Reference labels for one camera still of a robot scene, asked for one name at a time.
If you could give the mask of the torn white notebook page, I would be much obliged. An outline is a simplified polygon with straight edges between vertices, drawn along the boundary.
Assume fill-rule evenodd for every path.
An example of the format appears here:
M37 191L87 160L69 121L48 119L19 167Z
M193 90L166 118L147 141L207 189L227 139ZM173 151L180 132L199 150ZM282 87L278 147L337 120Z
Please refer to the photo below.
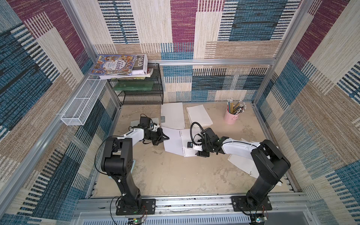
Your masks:
M277 156L277 153L280 153L280 150L278 149L277 146L274 145L274 147L272 148L272 153L270 154L270 161L273 164L272 167L272 171L274 174L274 177L277 179L277 183L282 183L281 180L281 175L280 175L280 171L281 171L281 159Z

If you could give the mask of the grey-green notebook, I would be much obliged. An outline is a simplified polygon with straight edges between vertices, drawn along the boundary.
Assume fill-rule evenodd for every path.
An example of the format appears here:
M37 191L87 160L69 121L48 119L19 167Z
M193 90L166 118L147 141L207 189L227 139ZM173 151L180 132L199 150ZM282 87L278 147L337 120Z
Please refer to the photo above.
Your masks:
M202 127L209 127L213 124L213 121L203 105L187 107L187 114L191 124L197 122Z

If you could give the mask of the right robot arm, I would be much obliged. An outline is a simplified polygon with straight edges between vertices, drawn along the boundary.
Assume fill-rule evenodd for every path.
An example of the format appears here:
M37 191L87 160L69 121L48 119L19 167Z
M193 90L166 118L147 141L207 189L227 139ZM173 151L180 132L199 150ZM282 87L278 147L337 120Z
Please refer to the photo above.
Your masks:
M257 180L245 196L245 203L238 203L246 210L258 209L269 192L280 182L281 178L290 169L291 163L270 140L262 142L238 141L229 137L219 138L211 128L197 134L199 140L194 140L193 146L200 146L201 151L196 154L200 157L209 157L210 153L237 155L255 163L259 173Z

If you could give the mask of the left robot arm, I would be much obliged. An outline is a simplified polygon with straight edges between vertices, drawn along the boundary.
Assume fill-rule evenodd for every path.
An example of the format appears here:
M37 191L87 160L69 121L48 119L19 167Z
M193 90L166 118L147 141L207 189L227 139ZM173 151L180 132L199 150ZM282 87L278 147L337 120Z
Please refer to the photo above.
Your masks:
M131 173L133 146L143 140L158 145L169 139L160 127L149 130L147 127L137 126L121 136L110 136L105 140L100 166L101 171L116 182L121 192L121 196L115 197L117 216L155 214L156 199L142 199Z

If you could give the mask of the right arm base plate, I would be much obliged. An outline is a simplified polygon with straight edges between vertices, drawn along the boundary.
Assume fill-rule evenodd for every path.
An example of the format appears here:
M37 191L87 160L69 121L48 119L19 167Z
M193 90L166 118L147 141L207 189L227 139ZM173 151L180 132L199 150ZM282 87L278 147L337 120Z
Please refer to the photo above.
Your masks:
M273 209L267 196L261 202L246 196L231 196L230 199L235 212L255 212L263 209L271 211Z

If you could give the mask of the white spiral notebook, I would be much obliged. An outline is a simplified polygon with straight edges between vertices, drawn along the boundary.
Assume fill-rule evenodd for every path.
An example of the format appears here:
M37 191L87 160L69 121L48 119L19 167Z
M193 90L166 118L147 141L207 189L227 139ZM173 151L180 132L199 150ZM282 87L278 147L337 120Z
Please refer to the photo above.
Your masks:
M161 126L172 129L184 129L185 118L183 103L168 103L161 105Z

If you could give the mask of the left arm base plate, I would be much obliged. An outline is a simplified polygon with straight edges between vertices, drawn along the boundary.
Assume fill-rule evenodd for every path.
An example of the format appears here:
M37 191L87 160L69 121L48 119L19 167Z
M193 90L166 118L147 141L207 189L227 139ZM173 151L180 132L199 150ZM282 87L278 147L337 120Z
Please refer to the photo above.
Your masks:
M116 216L154 215L156 199L143 199L141 206L125 204L124 200L119 200L115 205Z

